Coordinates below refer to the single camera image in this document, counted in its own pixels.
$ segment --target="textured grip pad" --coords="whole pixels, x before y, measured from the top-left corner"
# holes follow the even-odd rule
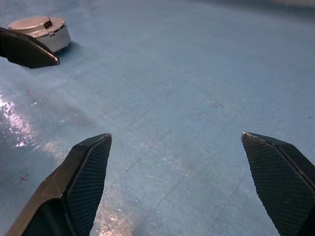
[[[315,167],[293,145],[244,133],[257,194],[281,236],[314,234]]]
[[[111,140],[93,146],[66,196],[78,236],[89,236],[104,190],[107,158]]]
[[[29,35],[4,28],[0,28],[0,56],[28,68],[59,65],[58,57],[44,44]]]

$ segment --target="white robot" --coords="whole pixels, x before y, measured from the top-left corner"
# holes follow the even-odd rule
[[[8,29],[35,38],[54,53],[68,46],[71,41],[64,19],[60,17],[28,17],[11,23]]]

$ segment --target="round white robot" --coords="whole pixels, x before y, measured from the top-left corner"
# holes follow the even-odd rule
[[[28,17],[11,23],[8,29],[32,36],[52,52],[60,51],[71,41],[65,22],[60,17]]]

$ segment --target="blue floor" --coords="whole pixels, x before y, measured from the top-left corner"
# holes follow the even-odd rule
[[[278,236],[241,133],[315,163],[315,18],[218,0],[2,0],[65,18],[56,67],[0,59],[0,235],[70,148],[112,133],[92,236]]]

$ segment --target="red mark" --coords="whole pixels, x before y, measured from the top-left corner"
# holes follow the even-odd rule
[[[26,178],[26,176],[28,176],[28,175],[25,175],[24,177],[20,177],[20,182],[19,182],[19,184],[22,182],[22,181],[24,181],[24,180],[28,180],[27,178]]]

